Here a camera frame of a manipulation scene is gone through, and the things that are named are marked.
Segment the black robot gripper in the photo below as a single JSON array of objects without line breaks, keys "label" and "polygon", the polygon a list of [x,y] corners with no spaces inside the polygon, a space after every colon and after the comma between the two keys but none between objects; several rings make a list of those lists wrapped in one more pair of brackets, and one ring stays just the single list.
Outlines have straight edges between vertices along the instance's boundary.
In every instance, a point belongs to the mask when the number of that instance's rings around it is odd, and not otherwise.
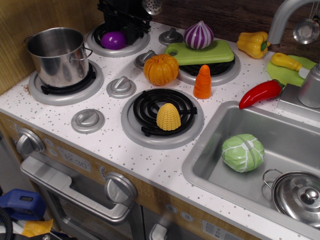
[{"label": "black robot gripper", "polygon": [[125,27],[129,46],[150,29],[152,17],[143,8],[141,0],[99,0],[97,8],[103,12],[107,33],[122,31]]}]

